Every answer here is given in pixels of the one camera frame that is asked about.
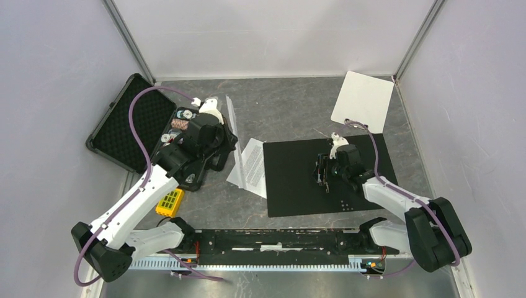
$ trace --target marbled gray surface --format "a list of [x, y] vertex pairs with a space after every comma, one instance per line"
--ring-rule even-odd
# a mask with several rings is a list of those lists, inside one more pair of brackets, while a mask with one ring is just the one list
[[[241, 146], [250, 138], [264, 142], [328, 138], [340, 128], [330, 120], [344, 77], [211, 79], [163, 82], [205, 99], [229, 95], [238, 120]], [[189, 103], [166, 92], [177, 103]], [[430, 196], [421, 159], [396, 90], [393, 90], [385, 123], [385, 141], [400, 186]], [[365, 133], [345, 129], [343, 135]], [[397, 218], [385, 210], [343, 212], [268, 218], [265, 199], [226, 182], [234, 166], [229, 158], [222, 172], [209, 171], [201, 190], [187, 192], [178, 216], [195, 228], [285, 228], [285, 227], [357, 227], [378, 216]], [[138, 228], [152, 228], [162, 217], [152, 210]]]

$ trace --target white paper sheet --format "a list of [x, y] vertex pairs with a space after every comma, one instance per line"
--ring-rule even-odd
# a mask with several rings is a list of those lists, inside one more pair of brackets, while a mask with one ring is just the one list
[[[251, 138], [241, 154], [243, 162], [243, 173], [246, 177], [247, 191], [253, 192], [258, 196], [267, 198], [267, 185], [265, 182], [265, 164], [263, 160], [263, 142]], [[230, 172], [228, 182], [240, 186], [239, 171], [236, 167]]]
[[367, 124], [372, 133], [382, 133], [393, 92], [393, 82], [348, 71], [331, 120], [345, 119]]

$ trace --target black wire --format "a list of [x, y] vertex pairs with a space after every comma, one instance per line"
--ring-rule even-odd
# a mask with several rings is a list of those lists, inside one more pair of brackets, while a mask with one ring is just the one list
[[164, 217], [163, 219], [161, 219], [161, 220], [157, 223], [157, 225], [156, 225], [155, 227], [160, 226], [161, 223], [162, 223], [163, 221], [165, 221], [166, 219], [171, 219], [171, 217], [170, 217], [170, 216]]

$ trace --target instruction sheet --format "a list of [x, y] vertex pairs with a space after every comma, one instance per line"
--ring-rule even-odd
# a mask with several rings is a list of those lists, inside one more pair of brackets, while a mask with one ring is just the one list
[[[246, 177], [247, 191], [253, 192], [258, 196], [267, 198], [267, 185], [265, 183], [265, 164], [263, 162], [263, 142], [251, 138], [241, 154], [243, 164], [243, 174]], [[240, 184], [239, 171], [236, 167], [230, 172], [228, 182], [243, 188]]]

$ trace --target black foam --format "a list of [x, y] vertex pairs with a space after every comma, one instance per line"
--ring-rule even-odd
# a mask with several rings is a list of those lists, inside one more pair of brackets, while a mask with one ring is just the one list
[[[151, 85], [139, 74], [132, 75], [119, 97], [86, 142], [88, 148], [118, 165], [137, 173], [146, 170], [145, 158], [128, 124], [133, 98]], [[159, 146], [159, 138], [168, 127], [177, 106], [159, 91], [150, 91], [135, 104], [133, 123], [150, 157]]]
[[[360, 150], [365, 168], [373, 169], [375, 154], [370, 137], [346, 139]], [[375, 134], [374, 139], [380, 156], [378, 172], [396, 184], [383, 135]], [[318, 153], [329, 153], [331, 143], [330, 139], [317, 139], [263, 144], [269, 217], [381, 209], [341, 179], [328, 177], [329, 194], [316, 183], [312, 173]]]

